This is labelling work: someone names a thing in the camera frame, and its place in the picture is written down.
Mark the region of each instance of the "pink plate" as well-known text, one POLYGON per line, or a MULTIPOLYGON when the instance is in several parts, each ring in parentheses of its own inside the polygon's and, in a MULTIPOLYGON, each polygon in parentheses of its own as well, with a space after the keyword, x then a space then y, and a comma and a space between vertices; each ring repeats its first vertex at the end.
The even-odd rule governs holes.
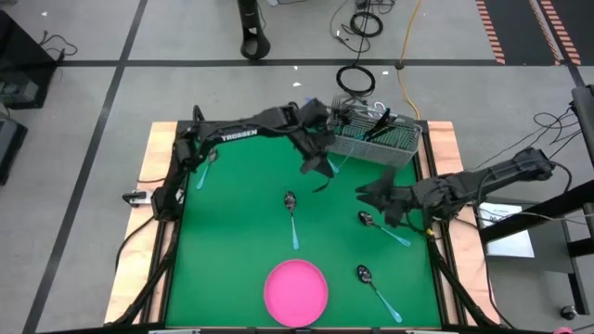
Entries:
POLYGON ((290 328, 316 321, 328 303, 328 285, 322 272, 305 260, 288 260, 277 265, 264 285, 268 313, 290 328))

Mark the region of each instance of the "cable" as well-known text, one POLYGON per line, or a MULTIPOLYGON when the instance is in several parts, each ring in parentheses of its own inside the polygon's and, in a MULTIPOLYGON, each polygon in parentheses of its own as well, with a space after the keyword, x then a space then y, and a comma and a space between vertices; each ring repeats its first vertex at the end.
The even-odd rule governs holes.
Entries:
POLYGON ((563 192, 567 192, 569 190, 569 188, 572 186, 572 181, 574 180, 574 176, 572 175, 572 172, 569 170, 569 168, 563 166, 562 164, 555 162, 555 161, 549 161, 550 163, 556 165, 557 167, 561 167, 564 171, 567 172, 567 185, 565 186, 565 190, 563 190, 563 192))
POLYGON ((495 220, 483 218, 483 217, 481 217, 479 215, 475 215, 479 219, 486 220, 487 222, 492 222, 492 223, 498 223, 500 220, 504 220, 504 219, 510 218, 510 217, 512 217, 512 216, 514 216, 514 215, 517 214, 517 215, 530 215, 530 216, 536 216, 536 217, 540 217, 540 218, 545 218, 545 219, 547 219, 548 221, 551 221, 551 222, 558 221, 558 220, 564 220, 564 221, 567 221, 567 222, 570 222, 570 223, 574 223, 574 224, 587 225, 588 223, 578 222, 578 221, 576 221, 574 219, 575 218, 587 218, 587 217, 594 216, 594 213, 591 213, 591 214, 583 214, 583 215, 579 215, 579 216, 562 217, 562 218, 552 218, 552 217, 546 216, 544 214, 533 213, 533 212, 516 212, 516 213, 510 213, 508 215, 503 215, 503 214, 498 214, 498 213, 490 212, 489 210, 486 210, 486 209, 481 209, 480 207, 479 207, 479 210, 480 211, 483 211, 483 212, 487 212, 487 213, 492 214, 492 215, 495 215, 497 217, 500 217, 500 219, 498 219, 498 220, 495 221, 495 220))
POLYGON ((506 324, 508 324, 508 326, 511 327, 511 329, 516 329, 516 327, 514 325, 512 325, 511 322, 505 316, 503 316, 503 314, 499 311, 499 309, 495 305, 495 301, 493 301, 493 288, 491 287, 491 280, 489 278, 489 277, 491 277, 491 274, 489 273, 489 263, 486 260, 486 252, 484 251, 484 245, 481 247, 481 249, 483 250, 484 270, 486 272, 486 286, 487 286, 487 289, 489 290, 489 301, 491 302, 491 306, 493 306, 493 309, 495 310, 497 315, 499 315, 501 320, 505 321, 506 324))
MULTIPOLYGON (((510 149, 512 149, 512 148, 515 148, 515 147, 517 147, 517 146, 518 146, 518 145, 520 145, 520 144, 521 144, 521 143, 522 143, 524 140, 526 140, 527 138, 529 138, 529 137, 530 137, 530 136, 532 136, 532 135, 535 135, 536 133, 538 133, 539 131, 541 131, 543 128, 545 128, 546 130, 545 130, 545 131, 544 131, 542 134, 540 134, 540 135, 538 136, 538 138, 537 138, 535 141, 533 141, 533 142, 532 142, 532 143, 531 143, 531 144, 530 144, 528 147, 531 147, 533 144, 535 144, 535 143, 538 141, 538 139, 540 139, 540 138, 542 137, 542 135, 544 135, 544 134, 545 134, 545 133, 546 133, 546 132, 547 132, 549 129, 560 130, 560 132, 559 132, 559 135, 560 135, 560 134, 561 134, 561 132, 562 132, 562 130, 563 130, 565 127, 568 127, 568 126, 572 126, 572 125, 576 125, 576 124, 577 124, 577 122, 573 122, 573 123, 571 123, 571 124, 567 124, 567 125, 563 125, 563 124, 562 124, 562 122, 561 122, 562 120, 564 120, 564 119, 566 119, 566 118, 568 118, 568 117, 574 116, 574 114, 567 115, 567 113, 569 112, 569 110, 570 110, 570 108, 568 108, 568 109, 567 109, 567 110, 566 110, 566 111, 565 111, 565 112, 564 112, 562 115, 560 115, 559 117, 556 117, 556 116, 554 116, 554 115, 552 115, 551 113, 548 113, 548 112, 539 112, 538 114, 536 114, 536 115, 533 117, 533 121, 534 121, 536 124, 538 124, 538 125, 540 126, 538 129, 534 130, 533 132, 531 132, 531 133, 530 133, 530 134, 528 134, 528 135, 525 135, 525 136, 524 136, 522 139, 520 139, 519 141, 517 141, 517 142, 515 142, 515 143, 511 144, 510 146, 508 146, 508 147, 506 147, 506 148, 503 148, 502 150, 500 150, 500 151, 498 152, 498 154, 496 154, 496 155, 494 155, 493 157, 491 157, 491 158, 489 158, 489 159, 487 159, 487 160, 483 161, 481 164, 479 164, 479 165, 477 165, 477 166, 475 166, 475 167, 473 167, 473 168, 470 168, 470 170, 472 171, 472 170, 477 170, 477 169, 481 168, 482 166, 484 166, 485 164, 487 164, 487 163, 488 163, 488 162, 490 162, 491 160, 493 160, 493 159, 495 159, 495 158, 499 157, 501 154, 505 153, 506 151, 508 151, 508 150, 510 150, 510 149), (543 124, 543 123, 539 122, 539 121, 538 121, 538 119, 537 119, 537 117, 538 117, 538 116, 541 116, 541 115, 550 116, 550 117, 552 117, 552 118, 555 120, 555 122, 552 122, 552 123, 550 123, 550 124, 547 124, 547 125, 545 125, 545 124, 543 124)), ((551 142, 550 144, 554 144, 554 143, 556 142, 556 140, 559 138, 559 135, 558 135, 558 137, 557 137, 557 138, 555 138, 555 140, 553 140, 553 142, 551 142)))
POLYGON ((292 5, 292 4, 298 4, 300 2, 306 2, 307 0, 294 0, 294 1, 290 1, 288 3, 281 3, 280 1, 277 0, 277 3, 279 5, 292 5))
POLYGON ((578 133, 579 133, 579 134, 581 134, 581 133, 582 133, 582 130, 577 130, 577 131, 575 131, 574 133, 572 133, 572 134, 570 134, 570 135, 566 135, 565 137, 556 138, 555 140, 551 141, 551 142, 549 143, 549 145, 553 145, 553 144, 559 143, 559 142, 561 142, 561 141, 563 141, 563 140, 565 140, 565 139, 569 138, 570 136, 572 136, 572 135, 575 135, 575 134, 578 134, 578 133))
POLYGON ((384 4, 381 2, 381 0, 375 0, 377 3, 373 3, 373 0, 360 0, 360 1, 355 0, 355 13, 351 17, 349 25, 341 24, 341 27, 346 33, 348 33, 350 35, 356 35, 356 36, 361 37, 361 39, 362 39, 361 46, 358 49, 348 45, 346 42, 349 41, 349 39, 342 38, 340 36, 340 31, 336 31, 336 34, 334 34, 334 31, 332 30, 332 23, 334 22, 336 15, 341 11, 341 9, 344 7, 344 5, 346 5, 346 3, 348 1, 349 0, 345 0, 338 7, 338 9, 336 9, 334 14, 332 14, 332 18, 330 19, 330 23, 329 23, 329 35, 333 39, 337 40, 339 43, 344 45, 346 48, 351 50, 352 52, 357 53, 358 57, 360 57, 360 54, 368 52, 369 49, 371 48, 371 42, 369 41, 369 38, 378 36, 383 32, 383 22, 381 21, 380 17, 378 17, 377 15, 375 15, 375 13, 373 13, 373 7, 377 6, 378 8, 381 8, 382 6, 388 6, 388 9, 385 11, 382 11, 381 9, 379 10, 380 14, 388 14, 394 8, 395 0, 390 0, 389 4, 384 4), (357 18, 363 18, 363 22, 361 23, 361 25, 356 24, 355 20, 357 18), (361 30, 361 28, 364 25, 366 25, 367 19, 373 19, 376 21, 376 23, 378 24, 377 31, 369 33, 369 32, 365 32, 365 30, 366 30, 365 28, 363 30, 361 30))
POLYGON ((74 56, 74 55, 76 55, 78 53, 78 47, 76 47, 76 45, 74 45, 72 43, 68 43, 68 41, 66 40, 66 38, 64 38, 62 35, 59 35, 59 34, 56 34, 55 33, 55 34, 52 34, 51 36, 47 37, 47 34, 48 34, 48 32, 47 31, 44 31, 44 37, 42 38, 41 42, 39 42, 39 46, 46 45, 49 41, 51 41, 52 39, 54 39, 54 38, 57 37, 57 38, 61 39, 64 42, 64 44, 66 44, 67 46, 70 46, 73 49, 73 51, 70 52, 70 53, 68 53, 68 52, 65 52, 64 49, 59 50, 59 49, 57 49, 55 47, 48 47, 47 49, 45 49, 46 52, 47 51, 51 51, 51 50, 55 50, 55 51, 58 51, 61 54, 62 51, 64 51, 64 56, 74 56))
POLYGON ((378 7, 378 11, 382 15, 390 13, 392 11, 392 9, 394 9, 394 5, 396 5, 396 0, 389 0, 390 1, 389 4, 384 4, 381 0, 376 0, 376 1, 377 1, 376 4, 371 4, 371 5, 372 6, 377 6, 378 7), (388 10, 382 12, 381 11, 381 7, 382 6, 388 6, 388 10))
POLYGON ((115 256, 115 271, 118 271, 118 265, 120 264, 120 256, 122 255, 122 251, 123 248, 126 246, 126 244, 128 243, 128 241, 138 232, 140 232, 143 228, 145 228, 150 222, 152 222, 152 220, 154 219, 154 216, 151 216, 146 222, 144 222, 141 226, 137 227, 132 233, 130 233, 130 235, 128 237, 126 237, 123 242, 122 245, 120 245, 120 248, 118 249, 118 253, 115 256))
POLYGON ((591 327, 594 327, 594 324, 585 325, 585 326, 583 326, 581 328, 575 328, 575 329, 572 329, 572 331, 573 332, 577 332, 578 330, 582 330, 582 329, 586 329, 586 328, 591 328, 591 327))
POLYGON ((564 147, 567 146, 567 144, 569 144, 570 141, 572 141, 572 139, 576 138, 579 134, 581 134, 582 132, 578 132, 575 133, 574 135, 571 136, 571 138, 569 138, 565 144, 563 144, 560 148, 558 148, 553 154, 550 155, 549 159, 552 159, 557 153, 559 153, 564 147))
MULTIPOLYGON (((347 94, 349 94, 349 95, 351 96, 351 98, 352 98, 352 99, 357 99, 357 100, 359 100, 359 101, 362 101, 362 100, 361 100, 361 97, 367 97, 367 96, 370 96, 371 94, 373 94, 373 91, 375 90, 375 77, 373 76, 373 73, 371 73, 371 72, 370 72, 369 70, 367 70, 366 68, 364 68, 364 67, 362 67, 362 66, 359 66, 359 65, 357 65, 357 63, 359 62, 359 59, 361 58, 361 53, 363 53, 363 52, 362 52, 362 50, 363 50, 363 42, 364 42, 364 41, 365 41, 365 39, 367 38, 367 37, 365 37, 365 36, 367 35, 367 33, 366 33, 366 30, 367 30, 367 26, 368 26, 368 20, 369 20, 369 18, 371 17, 371 16, 370 16, 371 14, 369 14, 369 7, 370 7, 370 4, 371 4, 370 2, 368 2, 368 3, 367 3, 367 7, 366 7, 366 10, 365 10, 365 12, 363 12, 363 13, 359 12, 359 13, 355 13, 355 14, 353 15, 353 17, 355 17, 355 16, 361 16, 361 17, 363 17, 363 24, 362 24, 362 25, 363 25, 363 30, 361 30, 360 28, 358 28, 358 27, 357 27, 357 30, 356 30, 356 32, 354 31, 354 33, 355 33, 355 34, 357 34, 357 35, 360 35, 360 36, 361 36, 361 44, 359 45, 359 50, 358 50, 358 52, 357 52, 357 57, 356 57, 356 60, 353 62, 353 64, 352 64, 352 65, 343 66, 343 67, 341 67, 341 68, 338 70, 338 72, 336 72, 336 84, 337 84, 337 85, 338 85, 338 86, 339 86, 339 87, 340 87, 340 88, 341 88, 341 89, 342 89, 344 92, 346 92, 347 94), (344 84, 344 82, 342 81, 342 74, 343 74, 345 71, 348 71, 348 70, 356 70, 356 71, 360 71, 360 72, 362 72, 363 74, 367 75, 367 77, 368 77, 368 78, 369 78, 369 80, 370 80, 369 87, 368 87, 368 88, 366 88, 366 89, 363 89, 363 90, 356 90, 356 89, 351 89, 351 88, 347 87, 347 86, 346 86, 346 84, 344 84)), ((352 23, 352 24, 355 24, 355 21, 354 21, 354 19, 351 19, 351 23, 352 23)), ((336 36, 335 38, 336 38, 336 39, 338 39, 339 41, 341 41, 341 40, 342 40, 342 39, 341 39, 340 37, 338 37, 338 36, 336 36)))
POLYGON ((260 7, 260 3, 258 1, 256 1, 256 5, 258 6, 258 11, 260 12, 260 19, 262 19, 262 30, 264 30, 268 23, 264 19, 264 13, 262 12, 262 8, 260 7))
POLYGON ((396 63, 396 77, 398 78, 398 84, 400 85, 402 94, 407 99, 408 105, 415 111, 417 120, 420 120, 419 108, 417 108, 415 103, 412 101, 412 99, 408 95, 407 87, 405 86, 404 82, 402 81, 402 78, 400 78, 400 70, 402 70, 404 68, 404 61, 405 61, 405 57, 407 55, 408 37, 410 36, 410 31, 412 29, 412 23, 415 21, 415 18, 417 17, 417 13, 419 12, 421 3, 422 3, 422 0, 418 0, 417 6, 415 6, 415 10, 412 12, 412 16, 410 17, 410 21, 408 22, 407 36, 405 37, 405 42, 402 46, 402 53, 400 54, 400 60, 398 63, 396 63))
POLYGON ((474 227, 474 228, 476 228, 476 229, 479 229, 479 227, 478 227, 477 225, 475 225, 475 224, 473 224, 473 223, 471 223, 471 222, 469 222, 469 221, 465 221, 465 220, 463 220, 463 219, 460 219, 460 218, 458 218, 457 216, 456 216, 456 217, 454 217, 454 219, 456 219, 457 221, 459 221, 459 222, 462 222, 462 223, 464 223, 464 224, 466 224, 466 225, 470 225, 470 226, 472 226, 472 227, 474 227))
POLYGON ((138 183, 157 183, 161 181, 165 181, 165 177, 156 180, 136 180, 138 183))

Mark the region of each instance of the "metal basket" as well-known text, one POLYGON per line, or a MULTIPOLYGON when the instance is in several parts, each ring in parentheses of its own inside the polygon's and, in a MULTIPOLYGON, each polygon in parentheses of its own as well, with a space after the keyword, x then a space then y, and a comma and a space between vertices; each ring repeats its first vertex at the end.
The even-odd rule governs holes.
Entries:
POLYGON ((339 115, 338 109, 333 108, 329 119, 329 126, 336 135, 336 141, 329 147, 330 152, 396 168, 404 167, 417 153, 422 130, 411 118, 390 116, 385 134, 363 141, 364 133, 375 126, 385 110, 363 105, 339 109, 342 114, 339 115))

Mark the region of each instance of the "green mat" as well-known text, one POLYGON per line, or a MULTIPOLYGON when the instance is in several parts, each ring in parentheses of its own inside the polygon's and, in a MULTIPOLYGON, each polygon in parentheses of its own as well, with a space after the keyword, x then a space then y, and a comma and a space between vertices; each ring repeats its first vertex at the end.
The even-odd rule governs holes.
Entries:
MULTIPOLYGON (((349 159, 324 185, 318 173, 299 172, 301 155, 287 138, 255 137, 217 147, 202 190, 206 164, 191 175, 175 263, 166 325, 171 327, 280 327, 266 311, 264 283, 289 259, 305 259, 326 277, 329 301, 311 327, 439 327, 427 246, 408 228, 391 229, 412 242, 406 248, 379 228, 359 223, 357 212, 383 217, 355 198, 355 188, 377 179, 384 166, 349 159), (286 191, 297 199, 293 250, 286 191), (397 324, 355 269, 366 265, 373 281, 403 317, 397 324)), ((343 157, 330 155, 335 164, 343 157)), ((399 171, 399 186, 416 182, 412 162, 399 171)), ((421 227, 419 212, 411 214, 421 227)))

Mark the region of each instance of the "concrete floor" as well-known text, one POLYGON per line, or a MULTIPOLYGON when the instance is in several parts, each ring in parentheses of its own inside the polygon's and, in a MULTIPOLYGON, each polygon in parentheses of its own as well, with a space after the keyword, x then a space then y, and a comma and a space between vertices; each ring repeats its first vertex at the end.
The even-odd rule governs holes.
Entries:
MULTIPOLYGON (((353 58, 355 54, 329 38, 329 19, 341 2, 310 0, 270 7, 261 1, 266 34, 273 44, 268 58, 353 58)), ((41 39, 43 30, 64 35, 80 50, 68 59, 115 60, 123 51, 139 3, 20 0, 3 9, 35 39, 41 39)), ((382 18, 384 33, 371 41, 371 51, 362 58, 398 57, 414 5, 413 0, 396 2, 394 11, 382 18)), ((130 59, 241 59, 236 11, 232 1, 148 0, 130 59)), ((352 9, 339 13, 334 30, 351 13, 352 9)), ((447 6, 444 1, 426 0, 410 38, 410 58, 493 59, 473 0, 451 0, 447 6)), ((394 67, 368 68, 378 81, 369 100, 412 115, 398 89, 394 67)), ((340 93, 337 69, 126 68, 37 331, 102 325, 114 257, 130 212, 121 194, 136 185, 152 122, 189 119, 194 104, 200 105, 207 119, 231 120, 291 100, 303 103, 310 96, 329 103, 340 93)), ((594 82, 594 68, 579 70, 587 83, 594 82)), ((0 188, 3 333, 23 330, 114 71, 112 67, 62 68, 42 109, 13 112, 30 132, 8 184, 0 188)), ((534 114, 563 113, 575 86, 564 67, 411 66, 404 74, 423 119, 454 123, 468 168, 534 131, 534 114)), ((355 87, 365 84, 365 78, 345 76, 355 87)), ((558 146, 538 147, 551 153, 558 146)), ((555 160, 572 170, 575 185, 593 176, 581 137, 555 160)), ((565 181, 559 173, 546 183, 510 186, 499 195, 544 200, 562 192, 565 181)), ((572 226, 576 236, 584 236, 584 231, 581 225, 572 226)), ((594 275, 592 258, 580 259, 580 264, 584 277, 594 275)), ((491 271, 497 304, 519 328, 552 330, 594 322, 594 316, 573 322, 558 317, 558 308, 572 302, 566 276, 504 263, 493 263, 491 271)), ((591 280, 585 281, 588 300, 594 305, 594 286, 591 280)))

